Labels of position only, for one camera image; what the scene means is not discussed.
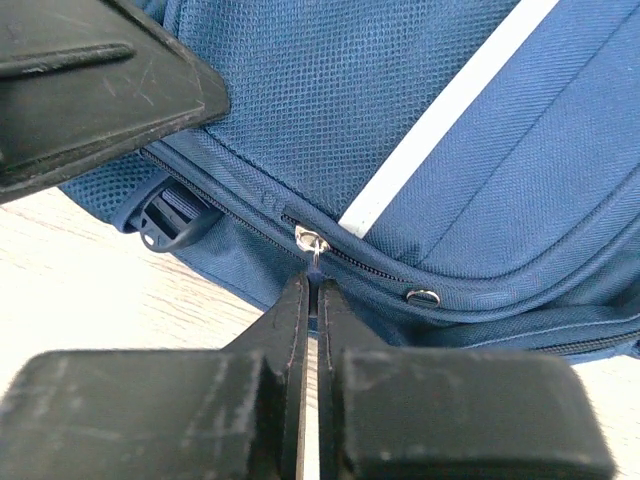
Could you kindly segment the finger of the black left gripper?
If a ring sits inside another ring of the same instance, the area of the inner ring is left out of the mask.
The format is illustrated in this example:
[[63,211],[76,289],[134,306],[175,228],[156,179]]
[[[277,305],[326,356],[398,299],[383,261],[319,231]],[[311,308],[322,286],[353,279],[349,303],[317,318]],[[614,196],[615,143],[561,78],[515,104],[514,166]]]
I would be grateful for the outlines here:
[[128,1],[1,5],[1,199],[224,116],[220,74]]

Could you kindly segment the navy blue student backpack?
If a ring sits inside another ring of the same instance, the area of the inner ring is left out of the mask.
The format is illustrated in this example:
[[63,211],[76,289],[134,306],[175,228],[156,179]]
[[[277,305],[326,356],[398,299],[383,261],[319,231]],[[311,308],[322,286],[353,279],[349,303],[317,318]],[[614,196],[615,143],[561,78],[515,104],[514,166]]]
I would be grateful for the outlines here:
[[261,308],[305,269],[395,345],[639,353],[635,1],[145,1],[229,114],[63,185]]

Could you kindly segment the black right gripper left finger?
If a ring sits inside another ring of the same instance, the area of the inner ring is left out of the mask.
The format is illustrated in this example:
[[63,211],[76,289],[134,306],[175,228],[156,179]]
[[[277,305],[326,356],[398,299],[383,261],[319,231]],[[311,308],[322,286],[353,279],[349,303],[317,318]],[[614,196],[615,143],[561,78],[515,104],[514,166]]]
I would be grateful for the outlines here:
[[218,350],[58,350],[1,402],[5,479],[298,479],[310,287]]

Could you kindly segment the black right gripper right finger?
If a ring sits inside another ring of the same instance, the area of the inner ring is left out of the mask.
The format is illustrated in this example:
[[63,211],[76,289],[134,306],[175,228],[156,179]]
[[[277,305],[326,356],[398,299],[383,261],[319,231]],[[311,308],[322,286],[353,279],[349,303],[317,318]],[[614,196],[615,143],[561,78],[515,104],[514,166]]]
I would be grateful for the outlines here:
[[324,479],[611,479],[585,388],[561,358],[385,343],[337,284],[317,290]]

